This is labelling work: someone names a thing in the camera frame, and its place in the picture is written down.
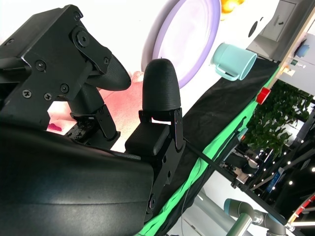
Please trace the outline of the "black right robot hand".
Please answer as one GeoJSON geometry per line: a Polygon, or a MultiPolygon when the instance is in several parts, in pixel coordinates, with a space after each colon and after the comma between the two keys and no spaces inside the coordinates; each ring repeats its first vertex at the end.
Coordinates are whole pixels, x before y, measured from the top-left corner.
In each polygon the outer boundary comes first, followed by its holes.
{"type": "Polygon", "coordinates": [[[151,61],[125,152],[99,89],[131,85],[77,6],[31,16],[0,47],[0,233],[132,236],[153,215],[185,149],[179,84],[151,61]]]}

